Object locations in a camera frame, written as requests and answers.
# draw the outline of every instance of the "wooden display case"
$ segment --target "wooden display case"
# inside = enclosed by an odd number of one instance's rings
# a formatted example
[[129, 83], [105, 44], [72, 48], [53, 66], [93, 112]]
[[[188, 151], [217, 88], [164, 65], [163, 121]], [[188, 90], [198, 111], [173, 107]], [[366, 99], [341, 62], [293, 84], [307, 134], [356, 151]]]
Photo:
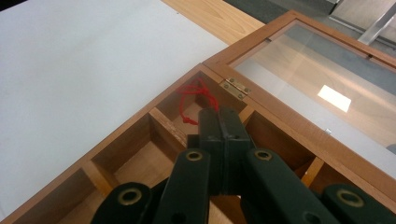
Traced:
[[[256, 145], [279, 154], [306, 186], [321, 193], [333, 183], [356, 185], [395, 212], [393, 177], [234, 69], [252, 49], [266, 46], [263, 40], [274, 39], [296, 21], [395, 68], [391, 58], [290, 12], [192, 68], [2, 223], [89, 223], [118, 184], [134, 181], [153, 187], [168, 177], [177, 153], [186, 147], [187, 134], [198, 133], [197, 126], [183, 123], [179, 115], [177, 88], [198, 77], [220, 105], [239, 113]], [[184, 114], [192, 119], [209, 106], [199, 95], [186, 100]], [[212, 197], [209, 223], [230, 222], [245, 223], [239, 198]]]

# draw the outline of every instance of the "white surface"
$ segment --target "white surface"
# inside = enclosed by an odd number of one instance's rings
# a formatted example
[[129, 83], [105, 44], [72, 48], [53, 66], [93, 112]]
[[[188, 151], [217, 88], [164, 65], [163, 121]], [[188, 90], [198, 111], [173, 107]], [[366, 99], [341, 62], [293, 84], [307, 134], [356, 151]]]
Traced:
[[252, 59], [243, 61], [235, 69], [309, 119], [323, 132], [331, 130], [332, 137], [388, 175], [396, 178], [396, 155], [373, 139], [344, 122], [324, 106], [298, 91]]
[[0, 12], [0, 211], [225, 47], [159, 0], [30, 0]]

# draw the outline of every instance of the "hinge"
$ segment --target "hinge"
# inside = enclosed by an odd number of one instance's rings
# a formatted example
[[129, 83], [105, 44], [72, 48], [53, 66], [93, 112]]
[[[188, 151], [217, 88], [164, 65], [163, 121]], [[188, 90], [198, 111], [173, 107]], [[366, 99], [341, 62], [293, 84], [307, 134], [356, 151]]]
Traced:
[[220, 83], [220, 86], [239, 100], [243, 100], [251, 92], [249, 88], [242, 85], [233, 77], [227, 78], [222, 81]]

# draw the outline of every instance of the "floor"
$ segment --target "floor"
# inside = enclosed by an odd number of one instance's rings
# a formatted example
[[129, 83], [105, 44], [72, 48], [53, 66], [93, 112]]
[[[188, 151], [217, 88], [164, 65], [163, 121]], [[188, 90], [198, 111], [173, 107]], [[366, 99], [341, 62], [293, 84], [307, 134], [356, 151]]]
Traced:
[[[268, 23], [274, 20], [276, 17], [282, 15], [284, 12], [293, 9], [300, 13], [305, 14], [316, 21], [320, 21], [339, 32], [349, 35], [353, 38], [358, 39], [361, 33], [346, 27], [339, 22], [336, 22], [329, 17], [329, 13], [332, 11], [332, 5], [328, 1], [322, 0], [225, 0], [227, 3], [234, 7], [241, 9], [250, 16], [256, 18], [259, 21]], [[396, 48], [387, 46], [383, 43], [375, 41], [371, 44], [371, 47], [379, 49], [388, 55], [396, 58]]]

